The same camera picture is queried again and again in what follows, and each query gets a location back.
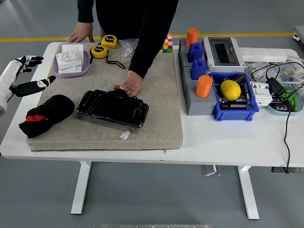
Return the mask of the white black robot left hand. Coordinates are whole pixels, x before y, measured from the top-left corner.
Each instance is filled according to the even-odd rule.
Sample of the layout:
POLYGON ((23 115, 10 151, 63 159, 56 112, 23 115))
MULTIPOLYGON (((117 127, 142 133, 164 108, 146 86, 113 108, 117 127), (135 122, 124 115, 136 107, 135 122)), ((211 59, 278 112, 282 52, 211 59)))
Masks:
POLYGON ((14 85, 19 74, 30 72, 32 67, 42 63, 43 57, 22 56, 9 62, 0 76, 0 115, 3 116, 8 109, 7 102, 16 95, 24 97, 45 90, 55 79, 50 76, 46 79, 31 81, 20 85, 14 85))

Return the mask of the person's right hand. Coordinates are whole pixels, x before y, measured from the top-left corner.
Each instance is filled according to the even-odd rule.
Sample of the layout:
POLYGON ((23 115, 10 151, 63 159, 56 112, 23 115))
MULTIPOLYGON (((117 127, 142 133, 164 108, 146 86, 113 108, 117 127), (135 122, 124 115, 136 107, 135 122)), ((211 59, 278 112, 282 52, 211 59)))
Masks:
POLYGON ((93 24, 78 22, 73 33, 68 37, 67 43, 81 43, 85 39, 94 43, 93 24))

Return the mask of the person's left hand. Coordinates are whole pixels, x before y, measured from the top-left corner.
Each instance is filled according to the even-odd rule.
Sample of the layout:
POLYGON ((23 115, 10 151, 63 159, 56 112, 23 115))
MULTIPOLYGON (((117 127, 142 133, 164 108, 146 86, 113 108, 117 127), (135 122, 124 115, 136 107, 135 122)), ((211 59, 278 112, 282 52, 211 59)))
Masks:
POLYGON ((114 85, 113 89, 122 89, 129 97, 134 97, 142 91, 142 86, 143 79, 134 71, 129 70, 125 81, 121 85, 114 85))

